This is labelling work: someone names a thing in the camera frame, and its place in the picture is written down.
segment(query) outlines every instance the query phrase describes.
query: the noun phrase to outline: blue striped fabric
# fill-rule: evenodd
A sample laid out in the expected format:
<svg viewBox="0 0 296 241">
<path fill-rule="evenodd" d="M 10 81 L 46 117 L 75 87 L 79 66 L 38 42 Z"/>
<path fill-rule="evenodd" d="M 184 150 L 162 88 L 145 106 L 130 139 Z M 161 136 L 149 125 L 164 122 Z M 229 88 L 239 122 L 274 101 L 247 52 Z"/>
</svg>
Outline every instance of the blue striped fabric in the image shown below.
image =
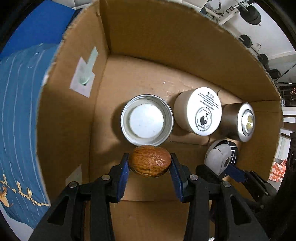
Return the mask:
<svg viewBox="0 0 296 241">
<path fill-rule="evenodd" d="M 36 118 L 56 49 L 41 44 L 0 62 L 0 202 L 11 218 L 32 228 L 49 207 L 36 155 Z"/>
</svg>

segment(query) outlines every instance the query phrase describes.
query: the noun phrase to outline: brown walnut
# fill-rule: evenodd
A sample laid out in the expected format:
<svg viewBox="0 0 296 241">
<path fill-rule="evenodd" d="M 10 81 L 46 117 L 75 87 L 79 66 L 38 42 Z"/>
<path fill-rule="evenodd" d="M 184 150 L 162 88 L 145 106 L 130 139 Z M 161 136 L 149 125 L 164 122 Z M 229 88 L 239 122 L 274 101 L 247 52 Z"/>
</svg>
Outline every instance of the brown walnut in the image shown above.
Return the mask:
<svg viewBox="0 0 296 241">
<path fill-rule="evenodd" d="M 166 149 L 149 145 L 135 148 L 128 161 L 135 173 L 145 177 L 159 177 L 165 174 L 170 163 L 171 157 Z"/>
</svg>

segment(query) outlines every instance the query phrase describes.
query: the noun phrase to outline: bolt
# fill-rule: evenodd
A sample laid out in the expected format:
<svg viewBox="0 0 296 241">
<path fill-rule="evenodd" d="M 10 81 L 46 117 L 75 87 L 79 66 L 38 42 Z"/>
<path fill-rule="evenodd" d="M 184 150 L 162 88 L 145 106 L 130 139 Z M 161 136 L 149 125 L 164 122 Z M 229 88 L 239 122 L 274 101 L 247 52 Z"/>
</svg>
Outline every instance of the bolt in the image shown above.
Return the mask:
<svg viewBox="0 0 296 241">
<path fill-rule="evenodd" d="M 195 175 L 195 174 L 191 174 L 189 177 L 193 181 L 196 181 L 198 179 L 198 175 Z"/>
<path fill-rule="evenodd" d="M 70 183 L 69 183 L 69 187 L 70 187 L 70 188 L 75 188 L 75 187 L 77 187 L 77 182 L 70 182 Z"/>
<path fill-rule="evenodd" d="M 231 186 L 231 184 L 229 182 L 223 182 L 223 186 L 226 188 L 229 188 Z"/>
<path fill-rule="evenodd" d="M 109 179 L 110 179 L 110 176 L 108 174 L 102 176 L 102 180 L 104 181 L 108 181 Z"/>
</svg>

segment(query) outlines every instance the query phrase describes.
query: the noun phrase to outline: red and white cloth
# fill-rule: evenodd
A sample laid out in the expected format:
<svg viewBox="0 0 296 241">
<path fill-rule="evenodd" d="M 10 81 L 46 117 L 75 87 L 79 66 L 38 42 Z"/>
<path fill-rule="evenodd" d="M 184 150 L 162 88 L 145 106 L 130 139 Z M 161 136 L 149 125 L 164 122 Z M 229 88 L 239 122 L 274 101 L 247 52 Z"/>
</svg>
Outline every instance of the red and white cloth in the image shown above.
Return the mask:
<svg viewBox="0 0 296 241">
<path fill-rule="evenodd" d="M 275 182 L 281 182 L 286 172 L 286 162 L 287 160 L 284 160 L 281 164 L 278 164 L 274 161 L 268 179 Z"/>
</svg>

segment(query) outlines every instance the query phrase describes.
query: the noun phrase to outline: cardboard box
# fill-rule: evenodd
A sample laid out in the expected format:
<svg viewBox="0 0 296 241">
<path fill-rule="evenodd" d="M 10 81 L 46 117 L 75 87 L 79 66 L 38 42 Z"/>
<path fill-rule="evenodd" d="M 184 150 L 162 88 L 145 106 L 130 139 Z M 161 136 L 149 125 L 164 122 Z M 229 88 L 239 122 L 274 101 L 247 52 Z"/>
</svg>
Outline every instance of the cardboard box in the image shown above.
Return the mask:
<svg viewBox="0 0 296 241">
<path fill-rule="evenodd" d="M 80 59 L 98 56 L 90 96 L 70 89 Z M 130 144 L 120 130 L 125 103 L 154 94 L 171 107 L 179 93 L 207 86 L 222 104 L 249 102 L 256 117 L 238 167 L 267 179 L 282 125 L 280 96 L 254 56 L 230 33 L 186 6 L 159 0 L 101 0 L 73 21 L 49 71 L 38 114 L 38 157 L 49 198 L 81 165 L 83 183 L 119 163 Z M 194 173 L 218 131 L 201 137 L 177 124 L 161 146 Z M 111 205 L 117 240 L 183 240 L 188 205 L 177 201 L 169 173 L 130 173 L 124 197 Z"/>
</svg>

